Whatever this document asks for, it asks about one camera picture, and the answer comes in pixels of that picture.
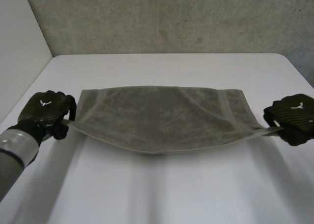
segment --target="wrist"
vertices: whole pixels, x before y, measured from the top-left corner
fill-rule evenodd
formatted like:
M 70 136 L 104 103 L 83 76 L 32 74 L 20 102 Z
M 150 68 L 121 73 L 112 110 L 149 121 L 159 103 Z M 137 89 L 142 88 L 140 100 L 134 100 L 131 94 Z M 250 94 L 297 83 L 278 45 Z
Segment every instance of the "wrist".
M 9 127 L 8 129 L 17 129 L 28 133 L 32 136 L 38 145 L 40 145 L 46 135 L 46 130 L 37 122 L 32 120 L 23 120 L 18 122 L 18 124 Z

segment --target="concrete wall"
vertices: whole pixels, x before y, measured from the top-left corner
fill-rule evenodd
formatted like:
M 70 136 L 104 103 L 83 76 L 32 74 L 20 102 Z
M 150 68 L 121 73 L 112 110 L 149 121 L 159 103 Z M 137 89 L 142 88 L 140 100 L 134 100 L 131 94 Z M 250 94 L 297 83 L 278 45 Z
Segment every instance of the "concrete wall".
M 0 122 L 51 59 L 27 0 L 0 0 Z
M 274 52 L 314 84 L 314 0 L 28 1 L 54 56 Z

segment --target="white wall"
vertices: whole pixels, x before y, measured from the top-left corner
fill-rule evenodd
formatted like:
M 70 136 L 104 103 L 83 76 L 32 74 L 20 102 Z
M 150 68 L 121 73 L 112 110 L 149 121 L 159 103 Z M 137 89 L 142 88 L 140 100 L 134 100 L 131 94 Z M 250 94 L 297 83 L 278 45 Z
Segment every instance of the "white wall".
M 27 0 L 0 0 L 0 122 L 51 59 Z

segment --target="glove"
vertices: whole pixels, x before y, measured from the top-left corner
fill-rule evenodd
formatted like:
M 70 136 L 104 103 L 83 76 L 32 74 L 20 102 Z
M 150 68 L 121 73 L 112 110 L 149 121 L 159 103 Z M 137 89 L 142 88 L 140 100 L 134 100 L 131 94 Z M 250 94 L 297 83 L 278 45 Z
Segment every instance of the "glove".
M 264 110 L 264 119 L 271 127 L 275 122 L 283 127 L 277 133 L 291 146 L 306 143 L 314 137 L 314 99 L 297 94 L 274 101 Z
M 32 135 L 40 145 L 53 136 L 64 139 L 69 127 L 61 122 L 70 112 L 69 120 L 74 121 L 76 114 L 74 97 L 62 92 L 47 91 L 36 93 L 28 101 L 18 117 L 18 124 L 9 129 L 19 129 Z

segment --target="metal robotic arm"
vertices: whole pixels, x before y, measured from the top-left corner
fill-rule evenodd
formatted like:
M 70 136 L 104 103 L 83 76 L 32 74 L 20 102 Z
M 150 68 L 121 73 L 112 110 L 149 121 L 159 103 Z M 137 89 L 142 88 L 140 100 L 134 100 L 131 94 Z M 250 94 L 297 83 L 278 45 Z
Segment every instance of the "metal robotic arm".
M 47 91 L 36 93 L 18 117 L 18 124 L 0 134 L 0 201 L 34 161 L 40 144 L 53 136 L 64 139 L 68 127 L 61 124 L 64 116 L 75 119 L 76 103 L 70 95 Z

